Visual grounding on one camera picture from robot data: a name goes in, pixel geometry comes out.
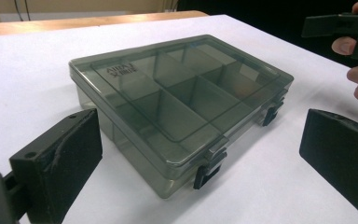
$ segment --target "box latch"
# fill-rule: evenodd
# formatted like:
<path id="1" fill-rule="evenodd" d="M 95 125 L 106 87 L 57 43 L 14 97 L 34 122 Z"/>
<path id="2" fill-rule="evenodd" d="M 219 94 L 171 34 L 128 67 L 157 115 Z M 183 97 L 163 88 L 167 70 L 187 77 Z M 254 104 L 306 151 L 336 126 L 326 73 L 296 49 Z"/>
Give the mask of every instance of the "box latch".
<path id="1" fill-rule="evenodd" d="M 272 101 L 271 107 L 267 110 L 262 126 L 268 126 L 277 117 L 278 110 L 283 105 L 284 95 L 286 95 L 287 92 L 287 89 L 283 89 L 279 94 L 277 94 L 275 99 Z"/>
<path id="2" fill-rule="evenodd" d="M 220 170 L 223 159 L 227 156 L 226 148 L 220 148 L 209 158 L 209 162 L 201 165 L 196 174 L 194 181 L 194 189 L 200 189 L 208 180 L 210 180 Z"/>

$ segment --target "wall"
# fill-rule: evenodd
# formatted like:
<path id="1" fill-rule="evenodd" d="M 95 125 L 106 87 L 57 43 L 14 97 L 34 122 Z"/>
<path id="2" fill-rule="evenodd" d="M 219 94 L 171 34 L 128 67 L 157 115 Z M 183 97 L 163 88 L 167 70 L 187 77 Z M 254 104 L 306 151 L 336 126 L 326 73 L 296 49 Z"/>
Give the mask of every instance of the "wall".
<path id="1" fill-rule="evenodd" d="M 27 0 L 31 13 L 128 11 L 146 13 L 163 11 L 172 0 Z M 24 0 L 19 0 L 24 10 Z M 16 13 L 14 0 L 0 0 L 0 13 Z"/>

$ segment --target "white surface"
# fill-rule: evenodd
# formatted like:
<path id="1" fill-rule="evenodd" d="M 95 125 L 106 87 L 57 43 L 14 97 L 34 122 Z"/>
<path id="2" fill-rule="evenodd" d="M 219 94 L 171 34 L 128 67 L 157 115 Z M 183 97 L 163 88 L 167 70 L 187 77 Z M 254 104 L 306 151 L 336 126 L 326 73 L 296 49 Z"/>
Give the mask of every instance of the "white surface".
<path id="1" fill-rule="evenodd" d="M 358 223 L 358 211 L 298 155 L 309 108 L 358 121 L 348 68 L 227 16 L 0 36 L 0 172 L 10 171 L 11 155 L 81 110 L 70 60 L 204 34 L 295 77 L 278 117 L 234 143 L 201 190 L 189 183 L 168 200 L 103 135 L 103 160 L 64 223 Z"/>

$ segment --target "box lid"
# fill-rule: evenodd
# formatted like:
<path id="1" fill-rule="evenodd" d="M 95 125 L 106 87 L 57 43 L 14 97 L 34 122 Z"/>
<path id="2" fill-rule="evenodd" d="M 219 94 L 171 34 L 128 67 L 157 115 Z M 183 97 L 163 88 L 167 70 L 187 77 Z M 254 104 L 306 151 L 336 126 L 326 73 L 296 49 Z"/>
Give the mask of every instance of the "box lid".
<path id="1" fill-rule="evenodd" d="M 224 145 L 238 123 L 293 81 L 210 35 L 70 65 L 74 82 L 149 160 L 175 167 Z"/>

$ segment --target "black mount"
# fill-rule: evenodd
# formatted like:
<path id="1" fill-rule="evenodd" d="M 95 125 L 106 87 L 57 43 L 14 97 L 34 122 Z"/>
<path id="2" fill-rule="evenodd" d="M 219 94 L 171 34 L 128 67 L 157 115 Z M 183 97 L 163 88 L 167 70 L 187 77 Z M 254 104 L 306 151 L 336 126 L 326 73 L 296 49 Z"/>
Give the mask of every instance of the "black mount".
<path id="1" fill-rule="evenodd" d="M 0 174 L 0 223 L 17 223 L 25 213 L 32 223 L 62 223 L 102 159 L 95 109 L 63 119 L 9 160 Z"/>
<path id="2" fill-rule="evenodd" d="M 358 209 L 358 123 L 311 109 L 299 153 Z"/>

